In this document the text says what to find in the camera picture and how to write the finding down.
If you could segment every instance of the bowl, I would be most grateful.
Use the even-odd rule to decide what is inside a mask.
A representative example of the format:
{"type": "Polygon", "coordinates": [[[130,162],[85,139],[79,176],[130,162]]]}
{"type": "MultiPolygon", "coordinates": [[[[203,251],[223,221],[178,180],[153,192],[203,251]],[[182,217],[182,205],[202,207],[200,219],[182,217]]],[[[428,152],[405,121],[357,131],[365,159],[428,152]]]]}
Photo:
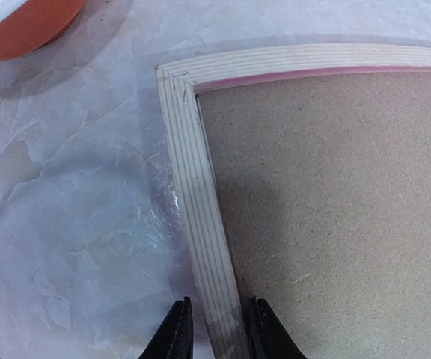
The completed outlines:
{"type": "Polygon", "coordinates": [[[0,0],[0,61],[18,58],[57,39],[86,0],[0,0]]]}

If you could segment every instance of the white marble countertop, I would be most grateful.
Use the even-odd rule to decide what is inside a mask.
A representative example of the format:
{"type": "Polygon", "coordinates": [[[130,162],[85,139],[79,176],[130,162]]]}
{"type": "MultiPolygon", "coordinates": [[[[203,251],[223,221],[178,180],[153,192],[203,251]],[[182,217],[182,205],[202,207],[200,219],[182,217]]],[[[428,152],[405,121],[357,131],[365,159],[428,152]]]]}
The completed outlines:
{"type": "Polygon", "coordinates": [[[0,358],[136,358],[184,295],[209,358],[153,67],[334,41],[431,46],[431,1],[88,0],[0,64],[0,358]]]}

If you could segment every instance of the pink strip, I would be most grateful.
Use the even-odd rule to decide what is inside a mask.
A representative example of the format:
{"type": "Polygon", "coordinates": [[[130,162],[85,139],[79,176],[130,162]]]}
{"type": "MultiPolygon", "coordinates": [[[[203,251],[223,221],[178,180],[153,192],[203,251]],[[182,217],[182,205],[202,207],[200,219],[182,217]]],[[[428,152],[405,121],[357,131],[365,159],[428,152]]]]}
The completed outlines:
{"type": "Polygon", "coordinates": [[[288,73],[264,73],[262,75],[224,79],[219,81],[205,82],[195,86],[197,93],[216,90],[219,88],[231,88],[234,86],[251,85],[261,82],[277,80],[300,79],[304,77],[343,75],[356,73],[431,73],[431,67],[413,66],[366,66],[366,67],[335,67],[317,70],[299,70],[288,73]]]}

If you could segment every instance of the hardboard backing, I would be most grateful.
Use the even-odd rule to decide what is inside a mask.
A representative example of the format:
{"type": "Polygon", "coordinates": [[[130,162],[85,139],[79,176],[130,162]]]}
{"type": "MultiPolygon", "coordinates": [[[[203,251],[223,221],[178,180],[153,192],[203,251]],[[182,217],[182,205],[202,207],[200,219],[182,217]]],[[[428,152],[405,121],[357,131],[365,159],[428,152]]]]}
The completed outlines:
{"type": "Polygon", "coordinates": [[[431,358],[431,74],[199,101],[242,299],[309,358],[431,358]]]}

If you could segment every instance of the marble table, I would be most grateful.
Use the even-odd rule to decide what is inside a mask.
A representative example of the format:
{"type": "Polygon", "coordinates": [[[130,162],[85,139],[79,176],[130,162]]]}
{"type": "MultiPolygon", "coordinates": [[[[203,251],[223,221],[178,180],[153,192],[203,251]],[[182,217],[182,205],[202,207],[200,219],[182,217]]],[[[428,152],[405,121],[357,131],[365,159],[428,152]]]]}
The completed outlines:
{"type": "Polygon", "coordinates": [[[184,295],[211,358],[153,68],[334,41],[431,46],[431,1],[88,0],[0,64],[0,358],[136,358],[184,295]]]}

